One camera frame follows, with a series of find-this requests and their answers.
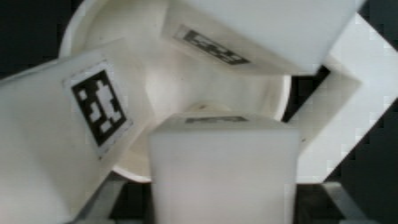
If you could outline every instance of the white block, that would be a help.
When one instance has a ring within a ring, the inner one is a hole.
[[[170,0],[163,35],[229,71],[314,74],[364,0]]]
[[[291,223],[296,129],[261,116],[186,113],[149,144],[159,224]]]
[[[115,41],[0,82],[0,223],[54,224],[76,218],[152,118],[131,58],[126,43]],[[124,117],[97,135],[90,127],[111,118],[101,113],[90,119],[95,79],[108,81]]]

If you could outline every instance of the white plate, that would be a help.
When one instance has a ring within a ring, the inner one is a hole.
[[[211,70],[206,63],[191,59],[159,37],[165,9],[166,0],[86,0],[69,23],[60,57],[118,38],[126,39],[145,71],[142,76],[154,110],[150,126],[200,102],[218,102],[230,110],[280,120],[289,76],[243,77]],[[150,181],[145,133],[113,171],[136,182]]]

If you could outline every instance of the white cube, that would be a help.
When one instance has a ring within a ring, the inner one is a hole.
[[[238,73],[316,73],[364,0],[170,0],[163,36]]]
[[[239,114],[181,114],[149,138],[159,224],[291,223],[298,131]]]

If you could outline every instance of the label sticker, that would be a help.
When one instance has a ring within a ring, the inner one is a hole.
[[[131,126],[108,73],[110,68],[101,63],[69,80],[69,89],[97,145],[99,157]]]
[[[190,46],[200,49],[229,65],[241,65],[250,63],[250,61],[184,26],[177,31],[175,38],[182,40]]]
[[[248,120],[239,117],[239,116],[230,116],[230,117],[195,117],[195,118],[186,118],[184,123],[186,124],[214,124],[214,123],[223,123],[223,122],[246,122]]]

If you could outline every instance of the white box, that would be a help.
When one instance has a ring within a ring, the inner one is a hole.
[[[362,0],[170,0],[163,36],[229,72],[316,73]]]
[[[149,138],[159,224],[291,223],[298,131],[239,114],[181,114]]]

